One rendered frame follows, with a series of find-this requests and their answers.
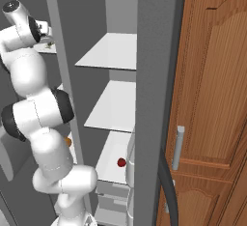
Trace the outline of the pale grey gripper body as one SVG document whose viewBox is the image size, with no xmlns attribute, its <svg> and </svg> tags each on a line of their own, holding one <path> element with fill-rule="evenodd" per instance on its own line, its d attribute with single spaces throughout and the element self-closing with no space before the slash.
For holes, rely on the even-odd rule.
<svg viewBox="0 0 247 226">
<path fill-rule="evenodd" d="M 51 33 L 41 36 L 40 43 L 50 43 L 50 42 L 54 42 L 53 35 Z"/>
</svg>

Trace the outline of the white fridge shelf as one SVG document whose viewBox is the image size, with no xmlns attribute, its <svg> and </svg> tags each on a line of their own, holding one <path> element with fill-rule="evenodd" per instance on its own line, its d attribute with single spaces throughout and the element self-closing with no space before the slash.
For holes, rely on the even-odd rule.
<svg viewBox="0 0 247 226">
<path fill-rule="evenodd" d="M 136 57 L 136 34 L 106 33 L 76 66 L 135 71 Z"/>
<path fill-rule="evenodd" d="M 116 184 L 125 184 L 125 167 L 118 165 L 120 158 L 126 159 L 131 134 L 111 131 L 106 139 L 96 165 L 98 178 Z"/>
<path fill-rule="evenodd" d="M 56 45 L 54 44 L 51 48 L 45 48 L 46 43 L 38 43 L 33 46 L 33 48 L 39 53 L 51 53 L 56 54 Z"/>
<path fill-rule="evenodd" d="M 85 127 L 131 132 L 135 126 L 136 83 L 110 80 Z"/>
<path fill-rule="evenodd" d="M 67 137 L 69 137 L 69 138 L 71 139 L 71 141 L 72 141 L 72 144 L 71 144 L 71 146 L 69 147 L 69 150 L 70 150 L 70 153 L 71 153 L 72 158 L 73 158 L 73 163 L 77 164 L 77 158 L 76 158 L 76 153 L 75 153 L 75 149 L 74 149 L 72 133 L 70 132 L 69 135 L 68 135 Z"/>
</svg>

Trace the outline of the grey fridge cabinet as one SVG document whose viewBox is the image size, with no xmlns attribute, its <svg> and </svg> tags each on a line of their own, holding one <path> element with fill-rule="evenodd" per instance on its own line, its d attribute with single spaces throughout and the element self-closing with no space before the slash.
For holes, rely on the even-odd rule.
<svg viewBox="0 0 247 226">
<path fill-rule="evenodd" d="M 82 122 L 91 103 L 109 79 L 109 72 L 77 68 L 75 61 L 86 53 L 106 32 L 105 0 L 47 0 L 58 47 L 59 66 L 65 88 L 71 93 L 76 109 L 72 132 L 76 138 L 79 161 L 89 163 L 96 145 L 85 144 Z"/>
</svg>

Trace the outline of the grey fridge door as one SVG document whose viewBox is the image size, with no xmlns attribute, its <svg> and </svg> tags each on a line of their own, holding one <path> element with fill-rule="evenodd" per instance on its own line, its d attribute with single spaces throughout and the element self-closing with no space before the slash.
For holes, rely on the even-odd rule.
<svg viewBox="0 0 247 226">
<path fill-rule="evenodd" d="M 138 0 L 134 226 L 156 226 L 184 0 Z"/>
</svg>

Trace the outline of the white fridge drawer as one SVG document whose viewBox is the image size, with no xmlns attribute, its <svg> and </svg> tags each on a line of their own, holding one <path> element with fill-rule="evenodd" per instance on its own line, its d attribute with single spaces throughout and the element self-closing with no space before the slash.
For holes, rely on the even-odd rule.
<svg viewBox="0 0 247 226">
<path fill-rule="evenodd" d="M 126 184 L 116 184 L 106 181 L 98 181 L 96 192 L 98 194 L 107 194 L 121 198 L 127 198 L 129 187 Z"/>
<path fill-rule="evenodd" d="M 101 209 L 115 212 L 126 212 L 127 200 L 123 197 L 99 194 L 98 204 Z"/>
</svg>

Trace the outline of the white door bins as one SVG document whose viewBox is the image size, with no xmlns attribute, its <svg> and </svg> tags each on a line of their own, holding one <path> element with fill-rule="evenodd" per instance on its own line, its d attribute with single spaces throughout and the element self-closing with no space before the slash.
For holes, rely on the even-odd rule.
<svg viewBox="0 0 247 226">
<path fill-rule="evenodd" d="M 133 210 L 134 210 L 134 159 L 135 159 L 135 134 L 132 133 L 128 147 L 127 147 L 127 156 L 126 156 L 126 169 L 125 169 L 125 180 L 129 186 L 129 192 L 127 196 L 127 205 L 126 205 L 126 226 L 133 226 Z"/>
</svg>

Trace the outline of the tall wooden cupboard door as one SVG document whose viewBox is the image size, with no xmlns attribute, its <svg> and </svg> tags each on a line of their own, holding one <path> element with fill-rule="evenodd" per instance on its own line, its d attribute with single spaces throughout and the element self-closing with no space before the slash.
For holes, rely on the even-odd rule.
<svg viewBox="0 0 247 226">
<path fill-rule="evenodd" d="M 247 0 L 185 0 L 168 160 L 178 126 L 180 173 L 234 179 L 247 147 Z"/>
</svg>

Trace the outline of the low wooden cupboard door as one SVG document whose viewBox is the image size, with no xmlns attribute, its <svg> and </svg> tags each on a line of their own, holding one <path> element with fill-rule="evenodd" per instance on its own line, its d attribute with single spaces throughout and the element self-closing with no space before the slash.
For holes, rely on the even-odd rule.
<svg viewBox="0 0 247 226">
<path fill-rule="evenodd" d="M 174 177 L 178 226 L 247 226 L 247 164 L 234 182 Z"/>
</svg>

